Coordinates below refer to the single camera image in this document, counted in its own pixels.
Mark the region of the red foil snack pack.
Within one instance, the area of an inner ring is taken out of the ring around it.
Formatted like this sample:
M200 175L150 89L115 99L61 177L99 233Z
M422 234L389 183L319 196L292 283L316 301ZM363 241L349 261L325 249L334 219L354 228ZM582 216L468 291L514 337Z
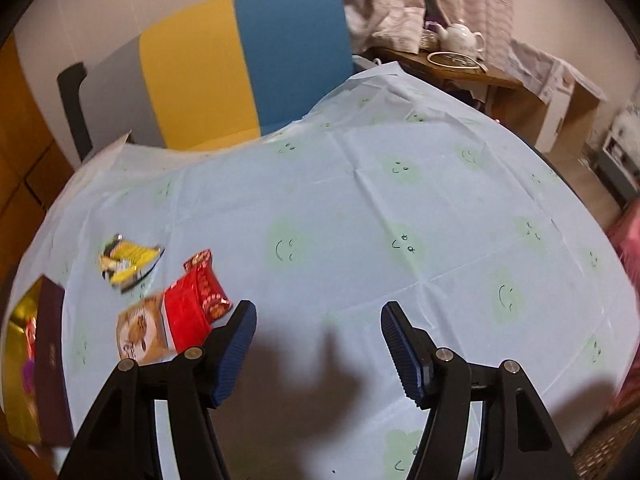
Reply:
M213 262L209 249L198 252L183 263L183 276L164 292L166 320L177 353L200 346L213 324L232 308Z

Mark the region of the brown pastry clear wrapper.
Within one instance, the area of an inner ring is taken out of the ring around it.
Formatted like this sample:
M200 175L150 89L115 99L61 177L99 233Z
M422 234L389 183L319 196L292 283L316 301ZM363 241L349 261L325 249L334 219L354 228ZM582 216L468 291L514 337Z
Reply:
M115 328L119 359L140 365L163 361L174 354L169 347L161 292L144 297L119 313Z

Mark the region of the yellow black snack wrapper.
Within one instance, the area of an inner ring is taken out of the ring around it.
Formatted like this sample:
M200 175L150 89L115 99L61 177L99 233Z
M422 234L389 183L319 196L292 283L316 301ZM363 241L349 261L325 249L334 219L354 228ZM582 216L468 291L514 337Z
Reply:
M98 257L102 278L111 288L126 292L145 279L164 251L163 246L140 245L116 234Z

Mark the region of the long red-end biscuit bar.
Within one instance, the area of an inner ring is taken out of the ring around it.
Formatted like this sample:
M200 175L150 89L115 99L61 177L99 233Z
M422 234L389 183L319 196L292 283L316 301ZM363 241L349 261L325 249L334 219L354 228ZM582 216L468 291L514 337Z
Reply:
M27 359L33 361L36 356L37 320L30 316L25 322L25 340Z

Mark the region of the purple snack pack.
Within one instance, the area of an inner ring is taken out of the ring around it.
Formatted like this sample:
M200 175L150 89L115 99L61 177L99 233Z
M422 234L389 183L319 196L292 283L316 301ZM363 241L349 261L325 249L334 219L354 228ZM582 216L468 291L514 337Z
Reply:
M27 359L22 367L22 387L26 396L35 393L35 361Z

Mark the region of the light blue patterned tablecloth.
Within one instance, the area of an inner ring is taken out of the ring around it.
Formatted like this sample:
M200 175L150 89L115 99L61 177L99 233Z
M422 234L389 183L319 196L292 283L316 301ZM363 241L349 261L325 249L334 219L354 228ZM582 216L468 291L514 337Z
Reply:
M116 234L165 248L120 292ZM80 424L117 361L120 312L201 250L256 336L212 419L235 479L401 479L426 415L380 312L466 360L518 361L568 448L620 390L634 286L588 209L518 136L393 65L352 76L254 142L183 153L117 142L72 177L17 270L65 290L63 368Z

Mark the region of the gold rectangular tin box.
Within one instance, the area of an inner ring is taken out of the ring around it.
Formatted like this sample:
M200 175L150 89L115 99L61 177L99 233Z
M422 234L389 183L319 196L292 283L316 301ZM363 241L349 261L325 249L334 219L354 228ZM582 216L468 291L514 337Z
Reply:
M40 276L16 304L2 349L2 394L10 434L33 445L68 448L74 438L62 361L65 290ZM35 393L26 396L22 367L27 360L25 322L37 320Z

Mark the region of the wooden side table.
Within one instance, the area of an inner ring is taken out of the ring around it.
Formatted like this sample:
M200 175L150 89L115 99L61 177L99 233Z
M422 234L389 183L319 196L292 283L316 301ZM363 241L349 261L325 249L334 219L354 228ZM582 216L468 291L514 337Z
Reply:
M370 61L378 58L382 63L398 62L408 74L452 94L481 112L494 117L491 105L500 89L518 90L521 81L498 68L449 68L439 67L427 61L426 53L411 54L386 48L371 48L364 52Z

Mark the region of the grey yellow blue chair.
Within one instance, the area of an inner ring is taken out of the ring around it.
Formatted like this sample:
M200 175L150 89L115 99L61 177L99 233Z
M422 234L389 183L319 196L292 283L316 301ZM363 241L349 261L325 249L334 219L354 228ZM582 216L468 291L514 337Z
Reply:
M207 151L304 117L350 76L343 0L208 0L116 49L78 96L94 152L121 136Z

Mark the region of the round woven coaster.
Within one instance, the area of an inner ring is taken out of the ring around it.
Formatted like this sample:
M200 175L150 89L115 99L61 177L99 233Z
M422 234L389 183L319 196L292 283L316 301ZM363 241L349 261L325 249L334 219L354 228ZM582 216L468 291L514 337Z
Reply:
M484 63L477 61L472 56L457 52L432 52L427 55L426 60L444 70L480 70L482 73L488 72L488 67Z

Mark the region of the cardboard box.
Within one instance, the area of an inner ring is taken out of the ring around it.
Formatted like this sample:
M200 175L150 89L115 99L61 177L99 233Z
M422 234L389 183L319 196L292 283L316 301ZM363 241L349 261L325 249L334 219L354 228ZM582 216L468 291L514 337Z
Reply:
M569 62L513 39L506 73L522 84L502 123L542 154L578 156L608 97Z

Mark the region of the white teapot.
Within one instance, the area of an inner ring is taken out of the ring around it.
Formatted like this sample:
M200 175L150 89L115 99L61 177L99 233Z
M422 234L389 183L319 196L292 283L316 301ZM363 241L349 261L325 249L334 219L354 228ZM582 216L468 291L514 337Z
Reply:
M428 26L436 34L439 47L444 52L463 54L474 58L484 58L486 41L481 32L472 32L468 26L462 23L454 23L448 27L431 22Z

